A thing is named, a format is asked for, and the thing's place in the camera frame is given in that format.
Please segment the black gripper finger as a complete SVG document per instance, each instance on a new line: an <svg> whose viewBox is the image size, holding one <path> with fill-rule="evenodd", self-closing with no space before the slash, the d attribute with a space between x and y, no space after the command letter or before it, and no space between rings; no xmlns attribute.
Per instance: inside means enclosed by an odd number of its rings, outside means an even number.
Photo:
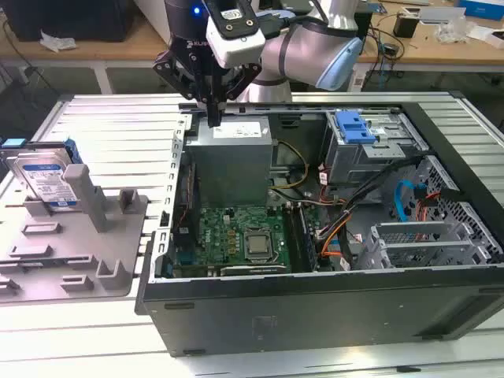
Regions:
<svg viewBox="0 0 504 378"><path fill-rule="evenodd" d="M260 72L261 65L259 63L249 63L220 70L219 76L216 78L216 126L221 125L227 102L236 100Z"/></svg>
<svg viewBox="0 0 504 378"><path fill-rule="evenodd" d="M185 56L187 64L171 50L160 54L154 62L154 71L187 100L202 104L208 118L208 125L216 127L217 102L214 99L211 76L204 73L202 55L189 50Z"/></svg>

